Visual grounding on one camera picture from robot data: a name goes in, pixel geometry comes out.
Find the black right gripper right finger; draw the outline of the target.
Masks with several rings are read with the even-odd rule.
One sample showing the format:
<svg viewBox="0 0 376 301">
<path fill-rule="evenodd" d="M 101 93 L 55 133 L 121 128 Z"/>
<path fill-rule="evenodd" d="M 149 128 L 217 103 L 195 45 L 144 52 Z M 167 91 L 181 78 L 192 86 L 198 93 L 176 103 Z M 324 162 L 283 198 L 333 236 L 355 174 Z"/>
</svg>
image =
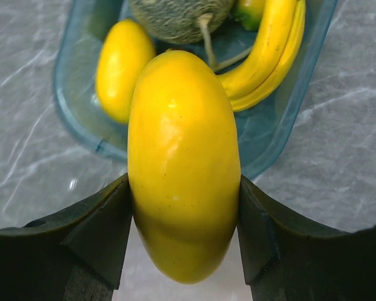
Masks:
<svg viewBox="0 0 376 301">
<path fill-rule="evenodd" d="M 238 236 L 253 300 L 376 300 L 376 225 L 331 228 L 243 177 Z"/>
</svg>

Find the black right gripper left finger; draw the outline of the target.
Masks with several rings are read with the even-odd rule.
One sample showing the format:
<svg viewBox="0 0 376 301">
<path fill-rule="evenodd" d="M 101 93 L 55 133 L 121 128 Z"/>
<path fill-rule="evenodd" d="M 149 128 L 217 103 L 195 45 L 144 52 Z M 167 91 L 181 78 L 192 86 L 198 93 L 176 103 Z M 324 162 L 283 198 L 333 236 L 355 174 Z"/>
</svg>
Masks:
<svg viewBox="0 0 376 301">
<path fill-rule="evenodd" d="M 0 300 L 111 300 L 131 221 L 123 175 L 61 211 L 0 229 Z"/>
</svg>

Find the yellow banana bunch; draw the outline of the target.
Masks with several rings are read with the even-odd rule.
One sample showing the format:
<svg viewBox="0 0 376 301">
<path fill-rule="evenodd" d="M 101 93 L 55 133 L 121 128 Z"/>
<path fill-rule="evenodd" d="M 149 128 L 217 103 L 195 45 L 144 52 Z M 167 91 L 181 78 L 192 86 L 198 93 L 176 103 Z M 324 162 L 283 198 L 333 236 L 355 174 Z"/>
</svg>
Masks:
<svg viewBox="0 0 376 301">
<path fill-rule="evenodd" d="M 248 57 L 218 78 L 234 112 L 246 110 L 254 92 L 272 74 L 283 54 L 295 21 L 305 19 L 305 1 L 266 1 L 259 30 Z"/>
</svg>

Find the green netted melon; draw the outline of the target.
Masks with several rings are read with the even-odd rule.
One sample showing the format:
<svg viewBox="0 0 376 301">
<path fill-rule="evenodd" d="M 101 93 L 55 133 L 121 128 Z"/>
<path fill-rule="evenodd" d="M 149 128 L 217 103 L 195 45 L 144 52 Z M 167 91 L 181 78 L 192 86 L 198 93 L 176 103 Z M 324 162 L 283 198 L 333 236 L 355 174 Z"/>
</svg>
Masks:
<svg viewBox="0 0 376 301">
<path fill-rule="evenodd" d="M 184 45 L 204 41 L 213 70 L 217 63 L 212 49 L 213 33 L 228 17 L 234 1 L 227 0 L 132 0 L 134 18 L 159 40 Z"/>
</svg>

